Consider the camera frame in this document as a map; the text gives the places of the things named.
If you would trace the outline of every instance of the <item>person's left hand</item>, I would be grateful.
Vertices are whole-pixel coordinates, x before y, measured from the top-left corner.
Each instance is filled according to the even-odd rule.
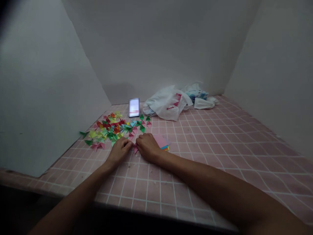
[[[126,157],[128,151],[133,146],[133,142],[125,137],[121,137],[113,145],[112,150],[105,163],[111,167],[116,168]]]

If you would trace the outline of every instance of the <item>forearm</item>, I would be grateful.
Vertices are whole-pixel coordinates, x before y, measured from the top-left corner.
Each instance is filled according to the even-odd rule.
[[[173,172],[225,218],[248,231],[275,219],[303,223],[288,209],[253,185],[214,167],[162,152],[155,164]]]
[[[67,195],[31,230],[30,234],[66,234],[81,212],[92,203],[104,180],[114,170],[105,163]]]

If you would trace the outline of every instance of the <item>hand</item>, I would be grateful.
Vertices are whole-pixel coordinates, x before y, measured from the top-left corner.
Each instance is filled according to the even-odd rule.
[[[116,168],[126,157],[128,151],[133,146],[133,143],[122,137],[116,141],[105,163],[111,167]]]
[[[141,156],[149,162],[155,163],[163,152],[151,133],[140,135],[136,143]]]

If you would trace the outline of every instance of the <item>yellow paper triangle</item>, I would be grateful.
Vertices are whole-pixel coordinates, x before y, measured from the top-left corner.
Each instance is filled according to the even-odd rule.
[[[96,132],[94,130],[91,130],[89,133],[90,138],[95,138],[97,136]]]

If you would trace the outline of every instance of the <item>person's right hand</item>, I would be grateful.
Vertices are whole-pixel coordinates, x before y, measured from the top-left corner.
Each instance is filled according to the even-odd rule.
[[[136,139],[137,148],[141,156],[152,163],[155,163],[163,150],[160,149],[151,133],[144,133]]]

